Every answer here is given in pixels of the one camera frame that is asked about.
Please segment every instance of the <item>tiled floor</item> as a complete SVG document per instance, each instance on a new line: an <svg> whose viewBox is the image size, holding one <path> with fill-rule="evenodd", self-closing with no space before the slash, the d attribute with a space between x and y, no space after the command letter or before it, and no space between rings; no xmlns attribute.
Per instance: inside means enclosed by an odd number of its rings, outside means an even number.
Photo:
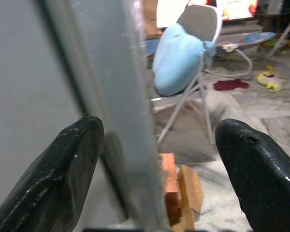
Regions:
<svg viewBox="0 0 290 232"><path fill-rule="evenodd" d="M266 64L274 65L284 79L283 91L271 93L252 80L247 81L250 84L248 89L217 92L212 84L228 79L206 74L204 78L209 87L207 102L213 130L222 119L239 119L269 134L290 156L290 51L255 64L254 73L265 68ZM166 124L172 109L173 106L170 106L155 112L158 131ZM202 212L196 222L199 231L251 231L217 149L209 145L202 120L192 109L187 106L181 109L160 152L174 152L178 165L189 164L199 173L204 191Z"/></svg>

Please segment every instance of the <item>light blue cushion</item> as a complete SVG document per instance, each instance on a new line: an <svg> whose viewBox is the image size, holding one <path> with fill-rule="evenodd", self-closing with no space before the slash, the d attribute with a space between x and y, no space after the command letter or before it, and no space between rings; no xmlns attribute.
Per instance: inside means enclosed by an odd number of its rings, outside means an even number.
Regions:
<svg viewBox="0 0 290 232"><path fill-rule="evenodd" d="M155 87L160 95L171 96L189 84L198 71L204 47L201 40L187 34L180 24L165 30L153 63Z"/></svg>

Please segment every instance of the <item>folding chair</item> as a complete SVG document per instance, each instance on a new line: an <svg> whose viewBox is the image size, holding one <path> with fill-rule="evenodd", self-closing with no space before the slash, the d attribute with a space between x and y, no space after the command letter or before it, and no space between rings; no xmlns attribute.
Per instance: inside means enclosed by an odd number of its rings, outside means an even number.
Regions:
<svg viewBox="0 0 290 232"><path fill-rule="evenodd" d="M217 9L215 7L203 5L192 5L187 7L177 22L183 26L188 34L196 36L202 41L212 41L213 43L216 42L222 25L222 19ZM190 100L198 98L202 99L203 117L208 130L210 144L214 144L209 113L206 106L206 95L208 91L205 87L201 73L204 67L203 57L200 63L196 65L199 65L199 69L183 93L170 97L157 96L151 99L154 107L174 103L177 104L169 121L158 138L158 145L161 144L171 125L174 123L174 120L184 102L187 102L196 113L200 112L191 102L189 102Z"/></svg>

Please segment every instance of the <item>toy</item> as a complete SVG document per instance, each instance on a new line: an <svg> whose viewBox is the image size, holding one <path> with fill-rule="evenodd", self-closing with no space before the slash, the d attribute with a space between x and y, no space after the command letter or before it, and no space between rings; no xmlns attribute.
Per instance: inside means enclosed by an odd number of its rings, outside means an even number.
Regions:
<svg viewBox="0 0 290 232"><path fill-rule="evenodd" d="M260 72L256 76L257 82L263 86L266 86L266 88L270 92L280 92L282 89L282 80L273 72L264 71Z"/></svg>

